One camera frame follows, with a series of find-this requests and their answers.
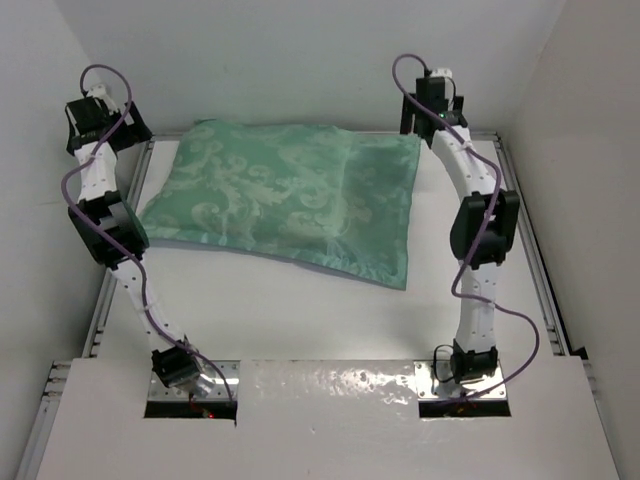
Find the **blue green pillowcase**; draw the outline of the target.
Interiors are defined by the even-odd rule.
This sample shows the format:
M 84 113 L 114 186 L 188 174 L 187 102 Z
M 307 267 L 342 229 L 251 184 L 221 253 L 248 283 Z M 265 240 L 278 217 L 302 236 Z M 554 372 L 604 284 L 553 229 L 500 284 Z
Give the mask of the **blue green pillowcase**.
M 232 249 L 402 290 L 421 142 L 326 125 L 203 120 L 145 205 L 149 238 Z

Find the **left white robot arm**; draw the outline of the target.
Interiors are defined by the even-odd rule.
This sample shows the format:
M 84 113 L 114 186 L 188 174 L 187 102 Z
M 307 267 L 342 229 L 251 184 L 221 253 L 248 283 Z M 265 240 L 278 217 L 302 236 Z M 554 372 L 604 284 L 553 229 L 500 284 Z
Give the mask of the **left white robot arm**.
M 193 392 L 202 370 L 184 332 L 164 318 L 147 274 L 144 229 L 116 184 L 117 153 L 151 139 L 133 102 L 121 113 L 107 94 L 69 102 L 67 151 L 75 156 L 81 192 L 68 215 L 96 263 L 127 291 L 151 350 L 152 371 L 167 389 Z

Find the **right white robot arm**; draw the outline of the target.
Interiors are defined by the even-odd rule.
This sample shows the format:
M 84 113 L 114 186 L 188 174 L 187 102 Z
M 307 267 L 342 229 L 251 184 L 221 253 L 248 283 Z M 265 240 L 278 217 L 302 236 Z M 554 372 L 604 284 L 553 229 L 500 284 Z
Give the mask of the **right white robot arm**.
M 511 250 L 520 198 L 501 188 L 497 164 L 473 146 L 447 69 L 426 70 L 415 91 L 403 99 L 402 134 L 415 133 L 445 167 L 460 205 L 449 242 L 460 271 L 453 294 L 461 312 L 450 357 L 451 379 L 470 382 L 494 374 L 498 350 L 494 334 L 495 294 L 499 268 Z

